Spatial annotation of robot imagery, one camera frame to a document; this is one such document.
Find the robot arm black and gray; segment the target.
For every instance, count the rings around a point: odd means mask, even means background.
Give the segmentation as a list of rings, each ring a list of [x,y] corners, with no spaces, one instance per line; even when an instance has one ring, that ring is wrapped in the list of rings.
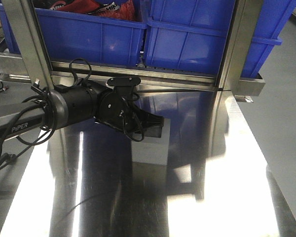
[[[134,141],[160,138],[164,117],[135,105],[139,99],[136,85],[122,79],[110,79],[106,85],[94,81],[73,87],[59,85],[52,91],[41,90],[27,102],[0,106],[0,142],[36,127],[60,129],[91,118]]]

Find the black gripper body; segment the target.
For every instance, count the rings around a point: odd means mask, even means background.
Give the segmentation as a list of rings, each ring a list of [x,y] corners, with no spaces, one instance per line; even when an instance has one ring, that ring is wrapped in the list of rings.
[[[104,91],[98,101],[95,120],[125,135],[144,133],[143,126],[130,105],[113,90]]]

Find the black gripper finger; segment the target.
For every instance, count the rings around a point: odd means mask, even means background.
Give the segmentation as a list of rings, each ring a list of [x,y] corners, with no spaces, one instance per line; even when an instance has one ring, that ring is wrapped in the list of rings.
[[[163,116],[142,112],[140,121],[146,137],[161,138],[164,126]]]

